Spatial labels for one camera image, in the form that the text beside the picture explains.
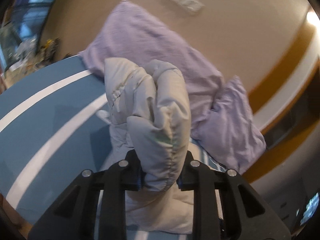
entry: white stripe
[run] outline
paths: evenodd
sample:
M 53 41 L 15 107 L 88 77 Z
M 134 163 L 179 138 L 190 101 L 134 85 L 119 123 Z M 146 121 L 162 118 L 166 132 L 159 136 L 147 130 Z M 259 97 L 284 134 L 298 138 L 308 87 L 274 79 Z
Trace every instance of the white stripe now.
M 180 235 L 178 240 L 187 240 L 187 235 Z
M 66 122 L 31 158 L 28 164 L 20 172 L 12 187 L 7 194 L 7 201 L 13 208 L 17 208 L 20 199 L 28 189 L 31 182 L 37 176 L 39 171 L 60 148 L 62 144 L 98 109 L 107 103 L 106 94 L 101 95 L 92 103 L 87 105 L 78 114 Z
M 217 200 L 217 208 L 218 208 L 218 216 L 223 219 L 223 212 L 222 212 L 222 204 L 221 204 L 221 199 L 220 199 L 220 192 L 218 189 L 214 190 L 216 194 L 216 200 Z
M 67 58 L 72 58 L 72 57 L 78 57 L 79 56 L 79 54 L 77 54 L 77 55 L 73 55 L 73 56 L 71 56 L 71 57 L 67 57 Z
M 94 234 L 93 234 L 94 240 L 99 239 L 99 219 L 100 219 L 100 212 L 101 212 L 102 197 L 103 197 L 103 190 L 101 190 L 99 193 L 98 206 L 97 206 L 97 211 L 96 211 L 96 222 L 94 224 Z
M 138 230 L 134 240 L 147 240 L 149 232 Z
M 203 159 L 204 164 L 209 166 L 209 157 L 205 151 L 203 151 Z
M 65 79 L 62 79 L 44 89 L 41 91 L 35 93 L 33 96 L 29 97 L 25 101 L 23 101 L 21 104 L 16 106 L 14 109 L 12 109 L 9 113 L 7 113 L 1 120 L 0 120 L 0 132 L 4 128 L 6 128 L 14 119 L 16 119 L 20 114 L 22 114 L 24 111 L 29 109 L 31 106 L 33 106 L 35 103 L 39 102 L 41 99 L 45 98 L 46 96 L 52 94 L 53 92 L 57 91 L 60 88 L 65 87 L 66 85 L 79 80 L 80 78 L 86 77 L 88 75 L 92 74 L 90 70 L 84 70 L 77 74 L 74 74 L 70 77 L 67 77 Z

